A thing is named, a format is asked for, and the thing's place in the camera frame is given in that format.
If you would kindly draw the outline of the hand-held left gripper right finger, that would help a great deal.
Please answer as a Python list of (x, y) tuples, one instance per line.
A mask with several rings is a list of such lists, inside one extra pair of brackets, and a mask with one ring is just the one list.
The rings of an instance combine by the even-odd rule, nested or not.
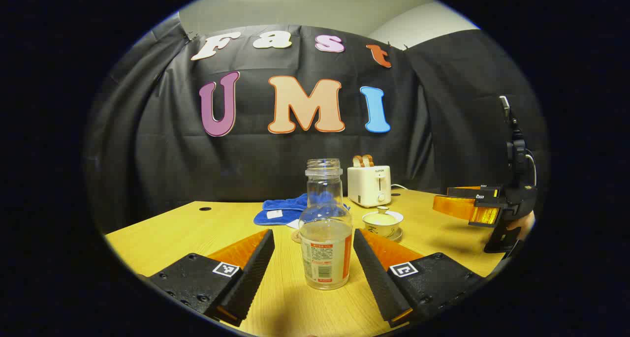
[(353, 247), (391, 327), (428, 321), (487, 281), (446, 254), (423, 256), (366, 229), (355, 230)]

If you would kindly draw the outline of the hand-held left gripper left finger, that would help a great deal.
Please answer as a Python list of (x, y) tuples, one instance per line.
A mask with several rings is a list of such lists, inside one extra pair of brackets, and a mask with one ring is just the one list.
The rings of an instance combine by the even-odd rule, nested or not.
[(200, 314), (238, 327), (274, 249), (274, 234), (265, 229), (208, 256), (186, 254), (146, 282)]

